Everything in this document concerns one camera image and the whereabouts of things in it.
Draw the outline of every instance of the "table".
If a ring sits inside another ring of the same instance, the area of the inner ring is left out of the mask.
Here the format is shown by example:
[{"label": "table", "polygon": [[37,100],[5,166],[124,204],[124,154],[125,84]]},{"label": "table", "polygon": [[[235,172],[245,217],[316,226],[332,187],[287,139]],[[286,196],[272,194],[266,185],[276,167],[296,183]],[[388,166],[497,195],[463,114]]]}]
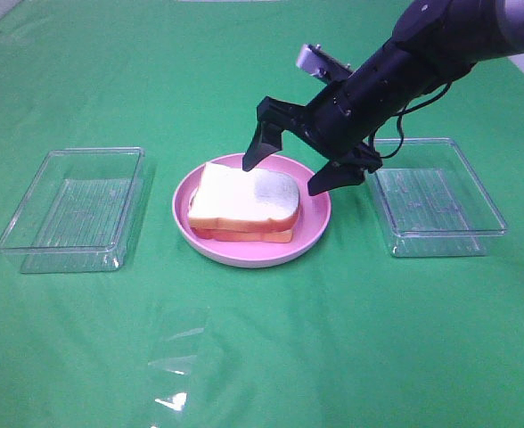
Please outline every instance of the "table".
[{"label": "table", "polygon": [[[524,426],[524,76],[482,62],[407,116],[462,147],[510,226],[483,258],[388,255],[365,186],[323,239],[259,270],[179,234],[170,200],[243,152],[271,95],[306,103],[303,43],[360,64],[408,2],[35,0],[0,22],[0,234],[45,154],[145,148],[141,233],[113,273],[0,255],[0,426]],[[379,136],[395,136],[391,123]],[[323,159],[293,136],[285,156]]]}]

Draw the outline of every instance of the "clear plastic container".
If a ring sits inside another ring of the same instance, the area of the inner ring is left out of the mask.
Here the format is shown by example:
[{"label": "clear plastic container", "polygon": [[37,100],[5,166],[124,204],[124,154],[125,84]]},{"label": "clear plastic container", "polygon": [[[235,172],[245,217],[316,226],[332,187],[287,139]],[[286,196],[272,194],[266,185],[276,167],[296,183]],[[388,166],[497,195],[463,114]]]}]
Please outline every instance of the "clear plastic container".
[{"label": "clear plastic container", "polygon": [[22,273],[119,269],[143,192],[139,147],[49,152],[0,238]]},{"label": "clear plastic container", "polygon": [[[398,139],[377,140],[381,154]],[[458,145],[406,139],[367,178],[385,243],[395,257],[481,256],[507,225]]]}]

